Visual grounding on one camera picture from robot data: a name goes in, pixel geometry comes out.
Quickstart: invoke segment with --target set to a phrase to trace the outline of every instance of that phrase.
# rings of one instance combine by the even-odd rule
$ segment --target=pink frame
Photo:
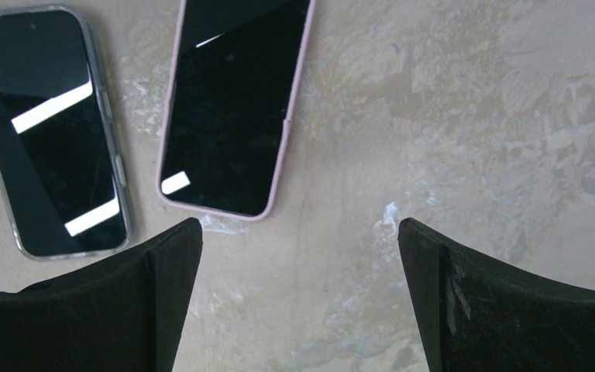
[[[206,208],[196,205],[184,204],[175,201],[171,201],[167,198],[163,192],[160,190],[160,172],[163,165],[163,155],[165,154],[165,146],[167,141],[167,128],[169,126],[169,118],[170,118],[170,110],[172,107],[170,106],[172,102],[172,94],[174,93],[174,77],[177,73],[177,58],[179,54],[179,45],[181,44],[181,30],[184,26],[184,13],[186,10],[186,1],[181,0],[181,6],[179,8],[179,18],[177,21],[177,31],[174,36],[174,51],[172,52],[172,65],[170,68],[170,82],[167,86],[167,94],[166,94],[166,101],[165,101],[165,110],[163,114],[163,127],[161,129],[161,137],[160,137],[160,151],[158,154],[158,161],[156,162],[156,192],[163,199],[167,204],[172,205],[177,208],[187,209],[196,212],[203,212],[209,213],[212,215],[220,215],[223,217],[231,217],[234,219],[241,219],[243,221],[259,221],[261,219],[266,218],[270,211],[273,208],[275,198],[277,196],[277,184],[279,183],[279,178],[281,174],[281,167],[284,161],[284,154],[286,153],[286,148],[288,145],[288,135],[291,131],[291,120],[293,119],[293,111],[295,109],[295,101],[298,97],[298,87],[300,86],[300,78],[302,75],[302,68],[304,66],[304,57],[307,51],[307,44],[309,40],[309,35],[311,33],[311,25],[313,24],[314,13],[315,13],[315,6],[317,0],[311,0],[309,4],[309,10],[307,14],[307,22],[304,25],[304,33],[302,35],[302,42],[300,45],[300,53],[297,58],[297,66],[295,68],[295,76],[293,79],[293,88],[291,89],[291,97],[288,102],[288,109],[286,111],[286,118],[284,119],[284,127],[282,130],[281,135],[281,142],[279,146],[279,153],[277,155],[277,164],[275,165],[275,172],[273,176],[273,183],[270,187],[270,197],[268,198],[268,204],[266,208],[260,215],[255,216],[248,216],[248,215],[240,215],[237,213],[226,212],[219,209],[213,208]]]

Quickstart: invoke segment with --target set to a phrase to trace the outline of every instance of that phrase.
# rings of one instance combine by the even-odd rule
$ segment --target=smartphone
[[[315,0],[182,0],[161,136],[162,199],[258,220],[273,204]]]
[[[0,186],[29,258],[120,250],[132,235],[95,35],[64,6],[0,11]]]

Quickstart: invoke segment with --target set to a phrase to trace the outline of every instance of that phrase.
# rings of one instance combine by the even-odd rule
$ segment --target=concrete floor
[[[133,1],[69,3],[101,35],[139,242],[192,214],[153,188],[178,1]],[[295,122],[271,217],[197,215],[175,370],[426,371],[408,216],[595,289],[595,2],[321,0]],[[0,291],[90,262],[27,260],[0,196]]]

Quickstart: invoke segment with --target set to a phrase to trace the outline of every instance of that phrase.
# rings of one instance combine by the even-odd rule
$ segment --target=phone screen
[[[69,12],[0,16],[0,172],[19,242],[36,257],[127,238],[92,74]]]
[[[168,199],[266,209],[309,5],[187,2],[160,175]]]

